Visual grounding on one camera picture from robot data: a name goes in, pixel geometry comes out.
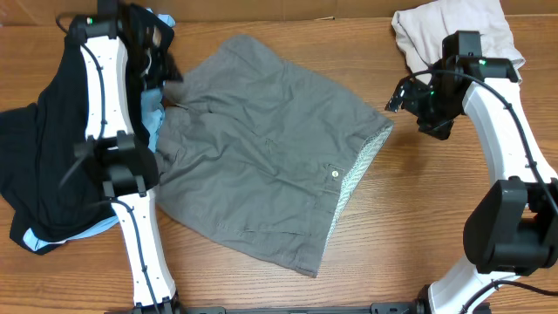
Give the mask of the grey shorts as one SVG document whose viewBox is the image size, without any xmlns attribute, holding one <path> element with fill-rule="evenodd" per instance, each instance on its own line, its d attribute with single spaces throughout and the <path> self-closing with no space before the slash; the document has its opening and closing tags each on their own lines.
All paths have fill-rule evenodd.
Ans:
<svg viewBox="0 0 558 314">
<path fill-rule="evenodd" d="M 392 122 L 246 35 L 225 41 L 165 95 L 160 208 L 223 246 L 316 276 Z"/>
</svg>

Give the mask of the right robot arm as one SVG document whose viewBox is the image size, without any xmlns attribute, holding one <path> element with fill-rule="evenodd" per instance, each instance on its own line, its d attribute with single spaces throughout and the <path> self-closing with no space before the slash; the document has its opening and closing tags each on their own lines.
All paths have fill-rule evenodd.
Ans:
<svg viewBox="0 0 558 314">
<path fill-rule="evenodd" d="M 490 189 L 466 220 L 465 254 L 440 280 L 405 303 L 374 313 L 487 313 L 504 286 L 557 261 L 557 173 L 541 153 L 523 112 L 519 79 L 506 58 L 486 58 L 477 31 L 457 31 L 427 70 L 402 78 L 387 109 L 412 113 L 421 133 L 446 140 L 467 116 L 479 136 Z"/>
</svg>

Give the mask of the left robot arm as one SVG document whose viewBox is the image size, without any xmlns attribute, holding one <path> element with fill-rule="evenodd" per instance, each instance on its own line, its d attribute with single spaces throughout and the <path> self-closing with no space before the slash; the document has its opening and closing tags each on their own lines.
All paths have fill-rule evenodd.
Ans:
<svg viewBox="0 0 558 314">
<path fill-rule="evenodd" d="M 133 275 L 134 313 L 183 313 L 167 267 L 155 209 L 159 172 L 142 131 L 140 94 L 182 76 L 168 48 L 174 31 L 147 9 L 99 1 L 66 31 L 85 61 L 88 115 L 76 164 L 116 214 Z"/>
</svg>

